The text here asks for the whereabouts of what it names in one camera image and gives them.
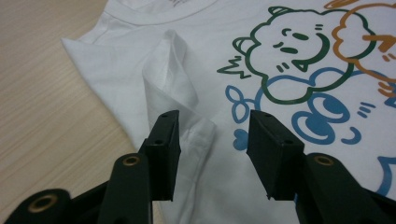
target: wooden table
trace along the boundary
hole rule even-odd
[[[68,58],[62,37],[95,25],[106,0],[0,0],[0,222],[42,189],[72,197],[108,180],[130,139]],[[163,223],[157,204],[156,223]]]

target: white t-shirt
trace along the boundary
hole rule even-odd
[[[109,0],[63,42],[137,148],[180,110],[167,223],[298,223],[293,202],[267,200],[246,154],[249,110],[396,199],[396,5],[383,2]]]

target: green cartoon character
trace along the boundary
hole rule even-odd
[[[312,93],[332,90],[345,82],[354,65],[337,57],[332,47],[335,40],[332,31],[339,25],[345,10],[294,10],[287,7],[270,7],[272,17],[256,26],[250,36],[238,37],[233,47],[241,54],[219,73],[250,74],[262,78],[262,91],[274,103],[299,104],[307,101]],[[354,14],[359,22],[357,38],[361,33],[370,35],[367,22]],[[369,53],[375,43],[366,46]],[[351,57],[363,57],[359,53]],[[244,62],[248,71],[241,70]]]

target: shirt neckline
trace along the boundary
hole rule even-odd
[[[165,12],[151,14],[125,6],[119,0],[109,0],[105,12],[128,23],[151,25],[177,21],[211,6],[218,0],[191,0]]]

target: table surface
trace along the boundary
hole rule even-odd
[[[40,190],[76,197],[105,182],[115,159],[135,151],[61,43],[91,30],[105,4],[0,0],[1,223]]]

